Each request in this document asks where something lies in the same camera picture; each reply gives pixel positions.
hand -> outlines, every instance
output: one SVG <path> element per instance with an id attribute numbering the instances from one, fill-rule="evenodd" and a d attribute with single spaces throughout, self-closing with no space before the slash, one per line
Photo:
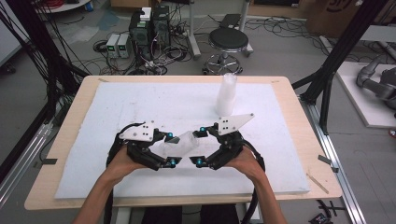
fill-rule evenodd
<path id="1" fill-rule="evenodd" d="M 134 162 L 127 154 L 127 146 L 122 146 L 120 151 L 114 157 L 113 161 L 107 166 L 102 173 L 101 178 L 105 181 L 116 185 L 131 172 L 136 169 L 147 168 L 146 166 Z"/>
<path id="2" fill-rule="evenodd" d="M 239 172 L 246 175 L 250 180 L 253 180 L 255 176 L 265 175 L 264 170 L 254 158 L 253 153 L 246 146 L 242 146 L 242 151 L 239 153 L 239 155 L 229 161 L 226 166 L 237 169 Z"/>

wooden board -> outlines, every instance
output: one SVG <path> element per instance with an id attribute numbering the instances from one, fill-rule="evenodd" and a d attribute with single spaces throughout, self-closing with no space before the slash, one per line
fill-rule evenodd
<path id="1" fill-rule="evenodd" d="M 164 76 L 164 77 L 86 77 L 76 99 L 64 120 L 48 158 L 57 158 L 55 165 L 45 165 L 32 186 L 25 207 L 29 210 L 81 207 L 83 199 L 56 200 L 55 192 L 64 171 L 64 165 L 78 136 L 78 129 L 92 103 L 95 91 L 101 82 L 173 82 L 173 83 L 220 83 L 221 77 L 211 76 Z M 311 190 L 305 194 L 276 195 L 278 200 L 324 199 L 341 197 L 341 188 L 330 166 L 318 160 L 324 155 L 318 140 L 305 116 L 289 81 L 285 77 L 238 77 L 241 83 L 271 84 L 279 102 L 282 114 L 289 127 L 291 139 L 296 147 L 304 172 L 308 176 Z M 169 204 L 203 203 L 246 203 L 250 194 L 200 195 L 181 197 L 118 198 L 115 206 L 149 206 Z"/>

electronic device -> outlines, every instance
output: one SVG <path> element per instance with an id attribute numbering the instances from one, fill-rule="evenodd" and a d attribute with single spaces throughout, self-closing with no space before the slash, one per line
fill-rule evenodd
<path id="1" fill-rule="evenodd" d="M 132 52 L 131 37 L 127 34 L 121 34 L 117 47 L 121 58 L 129 58 Z"/>
<path id="2" fill-rule="evenodd" d="M 155 7 L 152 13 L 152 22 L 154 24 L 155 39 L 157 46 L 166 48 L 171 45 L 171 36 L 169 35 L 169 6 Z"/>
<path id="3" fill-rule="evenodd" d="M 119 42 L 120 35 L 111 35 L 106 43 L 107 55 L 109 58 L 119 58 L 119 49 L 117 43 Z"/>
<path id="4" fill-rule="evenodd" d="M 141 21 L 150 21 L 151 19 L 151 7 L 142 7 L 142 13 L 140 13 Z"/>
<path id="5" fill-rule="evenodd" d="M 153 38 L 152 22 L 141 21 L 140 15 L 142 10 L 134 12 L 129 25 L 129 33 L 132 38 L 132 47 L 136 59 L 142 61 L 152 61 L 151 42 Z"/>

stool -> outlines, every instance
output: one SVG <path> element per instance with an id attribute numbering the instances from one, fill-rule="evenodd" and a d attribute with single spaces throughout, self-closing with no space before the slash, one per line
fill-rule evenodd
<path id="1" fill-rule="evenodd" d="M 231 52 L 240 52 L 248 46 L 248 37 L 234 28 L 219 28 L 209 35 L 209 44 L 214 49 L 222 51 L 221 54 L 214 54 L 207 59 L 205 67 L 202 69 L 204 75 L 209 72 L 223 75 L 225 73 L 239 74 L 243 71 L 239 61 L 229 55 Z"/>

concrete floor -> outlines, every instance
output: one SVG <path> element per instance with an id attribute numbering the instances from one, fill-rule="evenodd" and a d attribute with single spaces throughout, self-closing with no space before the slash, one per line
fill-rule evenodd
<path id="1" fill-rule="evenodd" d="M 88 42 L 76 42 L 70 47 L 81 60 L 101 57 L 92 50 L 94 42 L 106 39 L 110 32 L 126 31 L 129 20 L 123 19 L 128 12 L 110 13 L 110 9 L 97 9 L 92 13 L 75 10 L 56 14 L 57 21 L 76 21 L 83 26 L 99 26 L 99 32 Z M 196 24 L 209 20 L 208 17 L 197 19 Z M 216 26 L 208 22 L 204 27 Z M 201 30 L 208 32 L 213 28 Z M 314 47 L 313 40 L 304 37 L 279 37 L 265 31 L 262 27 L 246 29 L 249 43 L 254 53 L 246 58 L 242 53 L 235 56 L 241 61 L 244 72 L 241 76 L 285 76 L 290 82 L 306 77 L 323 64 L 326 55 L 321 49 Z M 209 47 L 207 35 L 198 35 L 202 57 L 185 63 L 172 63 L 167 66 L 167 75 L 201 75 L 203 64 L 209 55 L 215 51 Z M 365 47 L 358 47 L 354 53 L 362 55 L 373 53 Z M 17 53 L 11 60 L 17 68 L 15 74 L 0 73 L 0 162 L 15 146 L 26 128 L 33 121 L 38 111 L 46 103 L 46 85 L 39 76 L 34 65 L 24 52 Z M 106 66 L 98 62 L 99 67 Z M 99 73 L 99 68 L 91 64 L 88 68 L 93 74 Z M 332 89 L 331 108 L 329 111 L 329 133 L 346 172 L 349 183 L 355 193 L 367 223 L 392 223 L 396 218 L 395 177 L 393 172 L 396 161 L 396 142 L 388 135 L 387 129 L 366 128 L 355 107 L 337 78 Z M 49 146 L 43 150 L 45 156 Z M 70 223 L 76 215 L 76 209 L 27 211 L 23 204 L 32 187 L 39 169 L 29 167 L 26 174 L 14 189 L 5 205 L 0 210 L 1 223 Z M 334 206 L 344 207 L 342 199 L 332 200 Z M 289 223 L 307 223 L 315 215 L 323 212 L 316 201 L 284 201 L 282 210 Z M 199 206 L 186 206 L 186 212 L 196 211 Z M 143 209 L 134 209 L 131 223 L 139 223 Z M 334 223 L 351 223 L 347 212 L 343 210 L 332 214 Z M 198 215 L 186 215 L 184 223 L 198 223 Z"/>

